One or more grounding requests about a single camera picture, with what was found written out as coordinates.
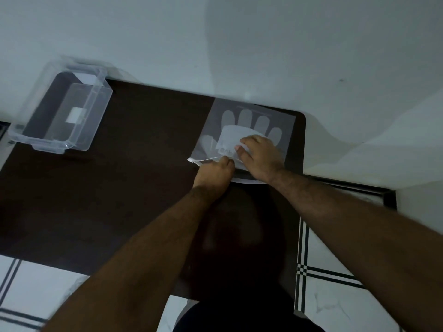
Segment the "person's right hand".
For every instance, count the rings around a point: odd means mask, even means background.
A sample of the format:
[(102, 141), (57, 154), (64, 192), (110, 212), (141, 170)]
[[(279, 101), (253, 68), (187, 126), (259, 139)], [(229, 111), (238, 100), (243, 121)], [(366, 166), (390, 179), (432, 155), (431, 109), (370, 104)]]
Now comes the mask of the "person's right hand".
[(265, 153), (262, 156), (255, 160), (241, 161), (254, 178), (273, 187), (279, 184), (280, 174), (285, 172), (284, 160), (268, 138)]

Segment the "person's left hand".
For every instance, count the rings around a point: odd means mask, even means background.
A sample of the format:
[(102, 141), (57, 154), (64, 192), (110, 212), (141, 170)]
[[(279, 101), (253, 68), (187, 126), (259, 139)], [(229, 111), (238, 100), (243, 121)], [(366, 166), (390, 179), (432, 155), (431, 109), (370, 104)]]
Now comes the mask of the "person's left hand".
[(203, 188), (211, 193), (222, 195), (228, 188), (235, 169), (208, 168), (207, 163), (200, 166), (195, 177), (193, 188)]

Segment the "white insert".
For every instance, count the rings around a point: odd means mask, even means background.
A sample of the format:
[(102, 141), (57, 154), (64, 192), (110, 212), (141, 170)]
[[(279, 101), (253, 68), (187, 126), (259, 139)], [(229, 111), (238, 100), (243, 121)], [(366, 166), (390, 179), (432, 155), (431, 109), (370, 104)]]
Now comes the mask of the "white insert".
[(232, 158), (234, 160), (236, 169), (247, 171), (247, 168), (244, 166), (243, 162), (237, 155), (235, 146), (241, 145), (240, 140), (250, 135), (259, 135), (261, 137), (265, 137), (264, 134), (249, 127), (238, 125), (224, 126), (219, 136), (219, 140), (215, 145), (214, 151), (217, 155), (228, 156), (229, 158)]

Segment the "translucent zip bag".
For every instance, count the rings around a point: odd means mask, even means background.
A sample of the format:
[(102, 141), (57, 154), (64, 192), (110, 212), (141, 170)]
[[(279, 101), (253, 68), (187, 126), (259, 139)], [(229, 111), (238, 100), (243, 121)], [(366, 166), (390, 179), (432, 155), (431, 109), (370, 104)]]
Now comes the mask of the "translucent zip bag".
[[(188, 158), (189, 162), (201, 166), (214, 157), (215, 145), (222, 128), (228, 125), (249, 127), (265, 135), (286, 159), (296, 116), (263, 106), (238, 101), (215, 99), (202, 128), (198, 142)], [(231, 182), (240, 184), (264, 184), (256, 180), (249, 171), (235, 168)]]

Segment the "person's left forearm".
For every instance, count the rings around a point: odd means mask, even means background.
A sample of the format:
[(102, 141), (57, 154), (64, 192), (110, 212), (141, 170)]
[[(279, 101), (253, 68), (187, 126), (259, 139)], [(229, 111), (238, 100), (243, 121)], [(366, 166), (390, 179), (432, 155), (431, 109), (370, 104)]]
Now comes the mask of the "person's left forearm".
[(156, 332), (199, 223), (227, 188), (193, 187), (91, 275), (41, 332)]

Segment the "person's right forearm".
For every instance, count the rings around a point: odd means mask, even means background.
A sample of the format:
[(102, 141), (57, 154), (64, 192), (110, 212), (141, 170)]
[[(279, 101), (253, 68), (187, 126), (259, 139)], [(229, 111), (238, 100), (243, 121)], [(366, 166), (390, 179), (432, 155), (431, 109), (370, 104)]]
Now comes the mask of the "person's right forearm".
[(443, 235), (285, 169), (267, 183), (407, 332), (443, 332)]

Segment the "person's dark clothing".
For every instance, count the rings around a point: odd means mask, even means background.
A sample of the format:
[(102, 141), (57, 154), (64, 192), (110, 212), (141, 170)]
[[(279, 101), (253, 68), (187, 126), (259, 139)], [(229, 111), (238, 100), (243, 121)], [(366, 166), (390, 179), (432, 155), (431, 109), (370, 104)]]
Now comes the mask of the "person's dark clothing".
[(325, 332), (291, 307), (267, 302), (201, 301), (176, 323), (173, 332)]

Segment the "clear plastic storage box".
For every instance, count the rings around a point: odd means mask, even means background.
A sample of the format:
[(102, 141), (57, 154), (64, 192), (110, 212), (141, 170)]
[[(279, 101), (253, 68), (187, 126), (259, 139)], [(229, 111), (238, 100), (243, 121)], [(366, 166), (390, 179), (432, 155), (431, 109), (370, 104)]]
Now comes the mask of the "clear plastic storage box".
[(104, 66), (49, 62), (8, 128), (11, 141), (63, 154), (87, 151), (113, 94)]

